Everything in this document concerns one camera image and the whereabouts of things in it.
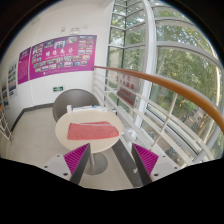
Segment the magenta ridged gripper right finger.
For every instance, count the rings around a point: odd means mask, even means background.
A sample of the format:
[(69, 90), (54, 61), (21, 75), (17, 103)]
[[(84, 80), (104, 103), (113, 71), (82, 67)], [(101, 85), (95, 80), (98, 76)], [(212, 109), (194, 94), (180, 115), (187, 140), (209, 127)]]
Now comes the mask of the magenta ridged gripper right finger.
[(158, 161), (159, 156), (135, 143), (132, 144), (132, 155), (137, 165), (142, 184), (150, 184), (150, 175)]

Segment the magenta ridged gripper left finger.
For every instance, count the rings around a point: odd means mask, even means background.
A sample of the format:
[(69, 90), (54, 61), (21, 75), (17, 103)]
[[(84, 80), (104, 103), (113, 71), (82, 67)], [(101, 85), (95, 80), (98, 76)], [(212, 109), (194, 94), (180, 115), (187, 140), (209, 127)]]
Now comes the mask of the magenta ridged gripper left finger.
[(85, 144), (64, 155), (65, 162), (71, 172), (70, 181), (72, 183), (80, 183), (90, 152), (90, 144)]

